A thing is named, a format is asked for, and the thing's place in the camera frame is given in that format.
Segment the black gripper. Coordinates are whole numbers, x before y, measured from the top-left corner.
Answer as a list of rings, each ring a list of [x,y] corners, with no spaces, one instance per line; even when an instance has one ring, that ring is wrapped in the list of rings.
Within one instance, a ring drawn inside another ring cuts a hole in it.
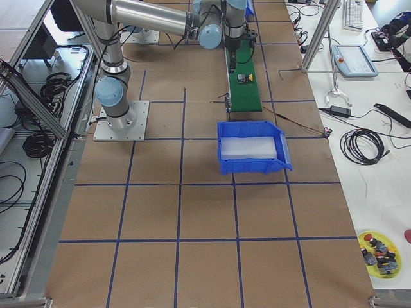
[[[228,57],[230,62],[247,63],[254,56],[257,33],[253,29],[246,29],[245,32],[237,38],[225,36],[225,46],[228,48]],[[246,40],[249,43],[249,48],[252,50],[250,56],[245,61],[237,60],[237,50],[241,47],[242,42]]]

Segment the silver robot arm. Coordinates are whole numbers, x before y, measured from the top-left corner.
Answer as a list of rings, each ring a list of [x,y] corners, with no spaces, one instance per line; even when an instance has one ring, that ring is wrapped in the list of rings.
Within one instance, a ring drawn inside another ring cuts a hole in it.
[[[101,49],[94,94],[122,88],[96,127],[130,132],[149,101],[148,139],[214,137],[219,121],[253,121],[263,109],[253,64],[256,32],[245,1],[74,1]]]

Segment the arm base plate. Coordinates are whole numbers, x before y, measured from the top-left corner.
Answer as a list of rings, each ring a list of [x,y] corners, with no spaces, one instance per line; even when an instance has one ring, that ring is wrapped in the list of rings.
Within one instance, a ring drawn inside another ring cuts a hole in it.
[[[141,27],[128,27],[121,32],[121,44],[153,45],[159,42],[158,31]]]
[[[149,101],[130,101],[128,113],[119,118],[107,117],[101,107],[100,117],[94,131],[96,142],[144,142],[149,114]]]

